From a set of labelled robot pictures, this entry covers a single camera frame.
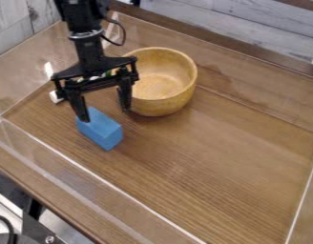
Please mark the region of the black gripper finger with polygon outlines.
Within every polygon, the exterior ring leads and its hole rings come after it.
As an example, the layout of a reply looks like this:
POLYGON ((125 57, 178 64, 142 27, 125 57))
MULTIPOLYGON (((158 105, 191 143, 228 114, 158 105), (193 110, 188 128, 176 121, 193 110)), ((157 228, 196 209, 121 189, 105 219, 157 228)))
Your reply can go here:
POLYGON ((132 109, 133 100, 133 83, 129 76, 119 79, 118 82, 118 98, 122 110, 128 112, 132 109))
POLYGON ((71 105, 71 108, 74 109, 78 118, 89 123, 91 121, 86 98, 83 94, 79 91, 69 91, 67 92, 67 98, 71 105))

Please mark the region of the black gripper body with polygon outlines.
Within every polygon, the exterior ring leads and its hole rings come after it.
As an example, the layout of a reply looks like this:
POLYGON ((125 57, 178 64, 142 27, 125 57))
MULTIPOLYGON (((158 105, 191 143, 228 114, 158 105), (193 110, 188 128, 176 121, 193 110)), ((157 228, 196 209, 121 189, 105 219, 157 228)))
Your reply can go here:
POLYGON ((102 41, 98 36, 85 40, 71 41, 75 43, 75 49, 79 58, 78 63, 71 67, 77 67, 85 73, 109 71, 111 75, 117 77, 118 82, 122 77, 129 76, 133 85, 136 84, 136 82, 140 80, 140 73, 137 68, 138 58, 136 56, 107 56, 105 54, 102 41))

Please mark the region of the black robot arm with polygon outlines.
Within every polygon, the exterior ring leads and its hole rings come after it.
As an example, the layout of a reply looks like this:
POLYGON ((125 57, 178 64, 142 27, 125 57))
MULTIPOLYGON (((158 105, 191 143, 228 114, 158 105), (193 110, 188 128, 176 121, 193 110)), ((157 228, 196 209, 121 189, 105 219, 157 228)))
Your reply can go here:
POLYGON ((56 96, 70 102, 78 118, 91 121, 83 94, 118 87, 122 109, 128 112, 133 103, 133 86, 140 81, 136 56, 110 57, 105 54, 102 39, 117 46, 106 35, 102 21, 125 27, 109 17, 110 0, 54 0, 69 28, 69 39, 75 43, 78 63, 63 71, 55 72, 51 81, 56 86, 56 96))

